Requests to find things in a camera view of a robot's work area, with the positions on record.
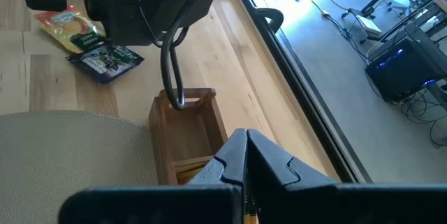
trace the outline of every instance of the desk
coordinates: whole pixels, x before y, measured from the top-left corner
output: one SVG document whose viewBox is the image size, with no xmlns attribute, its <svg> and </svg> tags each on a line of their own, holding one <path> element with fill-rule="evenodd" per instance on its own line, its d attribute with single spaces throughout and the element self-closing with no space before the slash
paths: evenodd
<svg viewBox="0 0 447 224">
<path fill-rule="evenodd" d="M 69 0 L 80 5 L 82 0 Z M 74 69 L 64 51 L 40 30 L 23 0 L 0 10 L 0 114 L 84 110 L 147 125 L 163 88 L 159 49 L 131 47 L 145 61 L 109 85 Z M 224 125 L 256 128 L 330 177 L 335 170 L 240 0 L 217 0 L 178 47 L 185 87 L 214 87 Z"/>
</svg>

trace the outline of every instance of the floor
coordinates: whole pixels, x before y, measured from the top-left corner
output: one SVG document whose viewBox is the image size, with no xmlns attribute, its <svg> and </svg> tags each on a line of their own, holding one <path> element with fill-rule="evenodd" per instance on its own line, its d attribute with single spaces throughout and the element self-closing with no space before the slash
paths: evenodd
<svg viewBox="0 0 447 224">
<path fill-rule="evenodd" d="M 322 98 L 335 128 L 346 138 L 346 151 L 365 181 L 373 182 L 445 182 L 447 148 L 435 149 L 429 137 L 430 125 L 411 123 L 400 113 L 400 106 L 383 102 L 368 84 L 365 64 L 338 30 L 321 17 L 310 0 L 263 0 L 284 13 L 282 30 L 298 55 L 295 61 Z M 340 6 L 361 9 L 369 0 L 337 0 Z M 354 17 L 344 20 L 344 12 L 330 0 L 315 0 L 337 21 L 352 29 L 354 38 L 365 37 Z M 399 22 L 395 12 L 384 4 L 375 12 L 376 24 L 383 31 Z M 366 53 L 375 42 L 359 46 Z M 434 108 L 429 114 L 439 114 Z M 439 135 L 441 122 L 433 132 Z"/>
</svg>

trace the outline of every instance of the small wooden crate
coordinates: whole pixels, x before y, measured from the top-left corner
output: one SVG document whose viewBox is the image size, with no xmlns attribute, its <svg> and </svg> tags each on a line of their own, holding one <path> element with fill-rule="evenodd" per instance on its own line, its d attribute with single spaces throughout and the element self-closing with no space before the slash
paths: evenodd
<svg viewBox="0 0 447 224">
<path fill-rule="evenodd" d="M 227 140 L 211 88 L 185 89 L 178 112 L 160 91 L 149 113 L 149 128 L 160 185 L 177 185 L 177 175 L 204 166 Z"/>
</svg>

